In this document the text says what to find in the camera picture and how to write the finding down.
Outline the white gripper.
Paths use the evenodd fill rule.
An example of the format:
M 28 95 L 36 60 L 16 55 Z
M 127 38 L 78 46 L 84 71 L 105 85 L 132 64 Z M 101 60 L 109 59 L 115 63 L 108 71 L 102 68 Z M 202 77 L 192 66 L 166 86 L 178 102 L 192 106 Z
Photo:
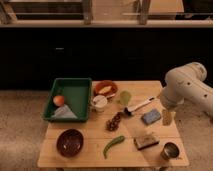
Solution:
M 169 126 L 172 122 L 172 114 L 171 114 L 170 111 L 174 111 L 175 108 L 176 108 L 176 105 L 171 103 L 171 102 L 164 101 L 162 103 L 162 106 L 166 109 L 162 112 L 162 114 L 163 114 L 163 125 Z

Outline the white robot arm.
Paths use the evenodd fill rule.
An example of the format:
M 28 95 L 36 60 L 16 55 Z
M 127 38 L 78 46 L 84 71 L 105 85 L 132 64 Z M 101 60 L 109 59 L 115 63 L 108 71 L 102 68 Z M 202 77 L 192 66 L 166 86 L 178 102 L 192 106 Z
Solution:
M 173 111 L 187 99 L 198 105 L 213 120 L 213 87 L 204 83 L 205 66 L 191 62 L 169 70 L 165 75 L 166 86 L 159 94 L 162 106 Z

